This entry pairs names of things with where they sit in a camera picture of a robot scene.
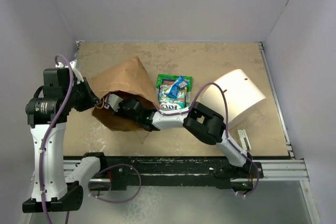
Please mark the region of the brown paper bag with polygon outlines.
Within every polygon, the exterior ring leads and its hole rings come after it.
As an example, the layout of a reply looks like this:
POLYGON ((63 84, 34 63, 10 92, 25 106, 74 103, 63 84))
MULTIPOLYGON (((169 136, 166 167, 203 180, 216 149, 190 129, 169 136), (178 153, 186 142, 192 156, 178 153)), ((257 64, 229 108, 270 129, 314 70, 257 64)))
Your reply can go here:
MULTIPOLYGON (((100 99, 111 92, 125 100, 136 98, 148 109, 153 109, 159 104, 154 83, 138 57, 99 73, 90 80, 90 87, 100 99)), ((95 108, 92 116, 112 132, 143 131, 134 121, 117 116, 110 109, 95 108)))

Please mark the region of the green Chuba cassava chips bag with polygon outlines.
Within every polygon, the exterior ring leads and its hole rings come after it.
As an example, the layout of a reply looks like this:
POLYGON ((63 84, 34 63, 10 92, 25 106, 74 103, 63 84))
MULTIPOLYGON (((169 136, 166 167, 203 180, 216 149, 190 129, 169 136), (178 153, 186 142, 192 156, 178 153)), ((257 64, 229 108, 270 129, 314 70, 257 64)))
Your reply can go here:
MULTIPOLYGON (((162 81, 162 79, 167 78, 167 79, 177 79, 179 76, 174 76, 174 75, 169 75, 169 74, 159 74, 158 78, 157 78, 157 82, 156 82, 156 95, 158 98, 158 94, 159 94, 159 85, 162 81)), ((193 78, 190 76, 183 76, 185 79, 191 80, 192 84, 193 84, 193 78)), ((191 88, 186 92, 186 107, 188 107, 190 105, 191 102, 191 90, 192 90, 192 86, 191 88)))

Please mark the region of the light blue white snack packet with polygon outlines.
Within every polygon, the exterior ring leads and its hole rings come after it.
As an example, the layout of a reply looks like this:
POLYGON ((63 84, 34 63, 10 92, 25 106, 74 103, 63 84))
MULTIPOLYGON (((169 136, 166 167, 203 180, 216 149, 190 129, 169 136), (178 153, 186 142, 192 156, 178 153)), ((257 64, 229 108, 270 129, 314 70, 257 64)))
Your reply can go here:
POLYGON ((177 99, 178 92, 180 89, 183 89, 189 85, 189 82, 186 81, 183 76, 179 76, 175 82, 170 86, 168 91, 165 93, 168 97, 177 99))

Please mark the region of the teal Fox's candy bag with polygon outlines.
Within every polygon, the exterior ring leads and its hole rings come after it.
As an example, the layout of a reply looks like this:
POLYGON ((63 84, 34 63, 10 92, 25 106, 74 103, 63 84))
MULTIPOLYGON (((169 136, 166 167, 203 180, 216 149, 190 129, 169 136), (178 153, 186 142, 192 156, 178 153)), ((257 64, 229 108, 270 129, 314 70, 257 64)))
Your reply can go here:
POLYGON ((186 107, 186 92, 187 88, 179 89, 177 93, 177 98, 172 98, 168 96, 166 93, 170 89, 169 84, 162 84, 159 88, 159 108, 161 110, 179 110, 186 107))

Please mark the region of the blue Burts chilli crisps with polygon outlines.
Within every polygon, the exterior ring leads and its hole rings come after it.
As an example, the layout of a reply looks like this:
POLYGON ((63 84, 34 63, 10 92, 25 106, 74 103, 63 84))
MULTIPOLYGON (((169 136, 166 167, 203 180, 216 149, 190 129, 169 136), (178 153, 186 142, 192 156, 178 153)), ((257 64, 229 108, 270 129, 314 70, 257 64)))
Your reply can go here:
MULTIPOLYGON (((160 93, 165 94, 168 91, 168 89, 170 88, 170 86, 175 82, 175 80, 176 79, 167 79, 167 78, 162 79, 162 81, 159 85, 160 93)), ((185 92, 187 92, 192 86, 191 80, 188 80, 188 79, 185 79, 185 80, 189 82, 189 85, 187 87, 183 88, 183 89, 180 89, 179 93, 178 93, 178 96, 181 96, 181 94, 184 94, 185 92)))

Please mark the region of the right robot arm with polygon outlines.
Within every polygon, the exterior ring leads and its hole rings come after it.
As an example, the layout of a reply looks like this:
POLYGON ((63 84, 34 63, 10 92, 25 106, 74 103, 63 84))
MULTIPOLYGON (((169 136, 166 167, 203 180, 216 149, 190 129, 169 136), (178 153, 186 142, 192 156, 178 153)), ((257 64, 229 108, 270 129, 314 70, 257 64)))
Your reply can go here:
POLYGON ((126 99, 119 103, 117 116, 148 132, 184 128, 202 143, 220 149, 238 177, 246 177, 252 171, 250 155, 232 138, 223 116, 199 102, 192 108, 163 111, 147 109, 137 99, 126 99))

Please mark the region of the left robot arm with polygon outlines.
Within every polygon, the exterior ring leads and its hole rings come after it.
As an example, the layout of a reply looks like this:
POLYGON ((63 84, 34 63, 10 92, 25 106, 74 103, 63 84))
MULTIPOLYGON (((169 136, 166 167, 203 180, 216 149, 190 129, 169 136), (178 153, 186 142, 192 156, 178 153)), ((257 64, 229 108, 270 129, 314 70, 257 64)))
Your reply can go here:
POLYGON ((85 154, 68 176, 64 175, 64 137, 72 109, 86 111, 100 100, 76 68, 49 68, 44 84, 26 105, 27 122, 34 142, 35 178, 24 213, 76 211, 83 201, 84 186, 94 175, 104 177, 108 165, 103 153, 85 154))

